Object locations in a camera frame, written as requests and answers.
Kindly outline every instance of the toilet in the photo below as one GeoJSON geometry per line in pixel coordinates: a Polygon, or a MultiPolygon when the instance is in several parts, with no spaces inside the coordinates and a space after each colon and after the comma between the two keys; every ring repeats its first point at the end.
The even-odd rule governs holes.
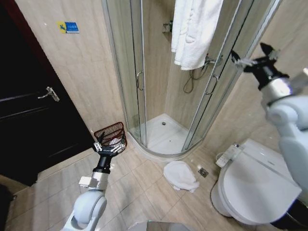
{"type": "Polygon", "coordinates": [[[301,193],[281,154],[246,140],[221,169],[211,192],[215,209],[241,223],[259,225],[281,218],[301,193]]]}

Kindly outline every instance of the white towel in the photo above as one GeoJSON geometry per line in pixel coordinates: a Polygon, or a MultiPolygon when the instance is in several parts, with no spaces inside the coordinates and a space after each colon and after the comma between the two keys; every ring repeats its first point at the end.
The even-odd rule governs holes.
{"type": "Polygon", "coordinates": [[[183,7],[184,9],[182,10],[182,12],[180,12],[180,10],[179,10],[179,13],[174,12],[174,14],[177,15],[177,17],[174,18],[174,20],[176,20],[176,21],[175,22],[173,21],[173,23],[175,23],[175,24],[180,23],[180,31],[176,32],[176,33],[178,33],[178,36],[177,35],[175,35],[175,37],[172,36],[172,39],[173,38],[178,39],[178,42],[175,42],[176,47],[173,48],[173,51],[175,52],[174,63],[176,65],[180,65],[180,61],[181,61],[181,58],[182,58],[186,33],[188,31],[188,22],[189,22],[190,12],[191,12],[191,9],[192,9],[192,3],[193,3],[192,1],[193,0],[185,0],[184,2],[181,3],[181,4],[184,3],[184,7],[183,7]]]}
{"type": "Polygon", "coordinates": [[[171,51],[176,52],[179,36],[180,36],[180,29],[183,21],[183,13],[185,9],[185,2],[186,0],[176,0],[175,7],[174,7],[174,16],[173,16],[173,24],[172,24],[172,41],[171,41],[171,51]]]}
{"type": "Polygon", "coordinates": [[[184,48],[175,62],[181,65],[181,70],[193,70],[204,65],[222,3],[223,0],[193,0],[184,48]]]}
{"type": "Polygon", "coordinates": [[[175,190],[186,189],[193,193],[198,187],[191,168],[183,161],[171,161],[164,167],[165,178],[175,190]]]}

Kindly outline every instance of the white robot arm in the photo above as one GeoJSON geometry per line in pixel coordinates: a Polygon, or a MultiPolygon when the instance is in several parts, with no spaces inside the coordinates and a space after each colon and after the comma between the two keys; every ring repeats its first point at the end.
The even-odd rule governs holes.
{"type": "Polygon", "coordinates": [[[295,182],[308,192],[308,96],[298,95],[308,85],[308,69],[289,80],[274,63],[278,53],[261,43],[266,56],[254,60],[240,59],[231,52],[232,61],[244,72],[251,72],[263,94],[262,106],[266,118],[278,130],[280,151],[295,182]]]}
{"type": "Polygon", "coordinates": [[[100,160],[97,167],[93,169],[91,177],[81,177],[79,185],[89,190],[75,201],[74,210],[63,228],[64,231],[95,230],[107,206],[105,191],[110,174],[110,162],[113,157],[125,149],[124,138],[122,137],[121,143],[116,147],[102,146],[100,142],[96,142],[93,148],[100,155],[100,160]]]}

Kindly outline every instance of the shower drain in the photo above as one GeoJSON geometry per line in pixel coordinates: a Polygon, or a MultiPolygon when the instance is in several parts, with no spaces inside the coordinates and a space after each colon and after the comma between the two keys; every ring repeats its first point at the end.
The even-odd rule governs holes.
{"type": "Polygon", "coordinates": [[[199,169],[198,172],[199,172],[200,175],[203,176],[204,178],[208,175],[208,172],[207,172],[204,168],[199,169]]]}

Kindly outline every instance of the door handle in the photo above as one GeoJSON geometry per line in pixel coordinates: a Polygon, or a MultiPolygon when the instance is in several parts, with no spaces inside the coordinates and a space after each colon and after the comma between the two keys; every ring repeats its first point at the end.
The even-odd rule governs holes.
{"type": "Polygon", "coordinates": [[[139,88],[139,76],[140,76],[141,73],[143,73],[143,71],[140,71],[140,72],[138,72],[138,74],[137,74],[137,88],[138,88],[139,90],[143,90],[143,88],[139,88]]]}
{"type": "Polygon", "coordinates": [[[216,87],[216,85],[217,85],[217,83],[218,83],[218,80],[219,80],[219,77],[217,76],[217,75],[213,75],[213,78],[215,78],[215,84],[214,84],[214,87],[213,87],[213,89],[212,89],[212,91],[210,92],[210,93],[208,93],[208,92],[205,92],[205,94],[206,95],[212,95],[213,94],[213,92],[214,92],[214,90],[215,90],[215,87],[216,87]]]}
{"type": "Polygon", "coordinates": [[[51,95],[53,100],[55,100],[56,102],[60,101],[60,98],[58,97],[58,95],[54,92],[54,90],[51,87],[47,87],[46,90],[47,90],[47,94],[38,96],[38,99],[44,99],[47,96],[51,95]]]}

